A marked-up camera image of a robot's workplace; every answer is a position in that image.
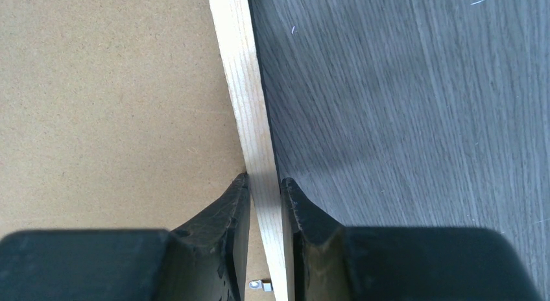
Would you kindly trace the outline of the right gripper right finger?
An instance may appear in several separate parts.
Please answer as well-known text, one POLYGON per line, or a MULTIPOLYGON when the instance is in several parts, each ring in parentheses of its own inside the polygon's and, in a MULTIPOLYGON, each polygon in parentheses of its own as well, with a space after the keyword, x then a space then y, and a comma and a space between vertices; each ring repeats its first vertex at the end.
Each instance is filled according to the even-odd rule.
POLYGON ((539 300, 510 243, 485 228, 344 226, 281 183, 297 300, 539 300))

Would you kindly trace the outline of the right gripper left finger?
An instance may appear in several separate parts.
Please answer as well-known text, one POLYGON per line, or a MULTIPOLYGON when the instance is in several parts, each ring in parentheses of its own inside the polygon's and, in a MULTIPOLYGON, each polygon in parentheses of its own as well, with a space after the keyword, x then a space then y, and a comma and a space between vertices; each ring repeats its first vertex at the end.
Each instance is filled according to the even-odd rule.
POLYGON ((22 230, 1 240, 2 300, 242 300, 247 174, 175 228, 22 230))

